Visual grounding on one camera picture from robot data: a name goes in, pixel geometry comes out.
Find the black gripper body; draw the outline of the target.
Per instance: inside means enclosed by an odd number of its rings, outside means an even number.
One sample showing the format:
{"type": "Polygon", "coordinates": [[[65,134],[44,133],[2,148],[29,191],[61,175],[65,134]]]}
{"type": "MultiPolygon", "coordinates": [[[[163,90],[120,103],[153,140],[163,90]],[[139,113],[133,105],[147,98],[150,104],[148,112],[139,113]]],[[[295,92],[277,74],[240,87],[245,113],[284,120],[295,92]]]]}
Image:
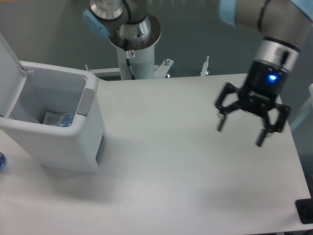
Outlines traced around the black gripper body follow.
{"type": "Polygon", "coordinates": [[[262,116],[261,105],[266,111],[278,109],[279,115],[288,117],[290,107],[276,104],[289,73],[283,69],[260,61],[254,61],[243,86],[238,92],[238,105],[241,110],[262,116]]]}

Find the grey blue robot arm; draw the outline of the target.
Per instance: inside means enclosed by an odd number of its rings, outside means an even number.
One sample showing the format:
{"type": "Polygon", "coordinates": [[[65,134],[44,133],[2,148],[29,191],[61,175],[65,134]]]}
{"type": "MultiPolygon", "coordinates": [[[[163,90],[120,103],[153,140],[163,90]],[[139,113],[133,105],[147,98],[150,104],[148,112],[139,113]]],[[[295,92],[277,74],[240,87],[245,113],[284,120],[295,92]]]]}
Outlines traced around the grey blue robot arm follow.
{"type": "MultiPolygon", "coordinates": [[[[283,131],[290,108],[276,99],[313,26],[310,0],[222,0],[220,18],[233,26],[261,32],[264,39],[240,88],[226,83],[215,101],[221,131],[227,115],[243,110],[258,116],[263,129],[256,142],[283,131]]],[[[153,50],[161,30],[144,0],[92,0],[83,19],[95,35],[116,48],[123,80],[156,77],[153,50]]]]}

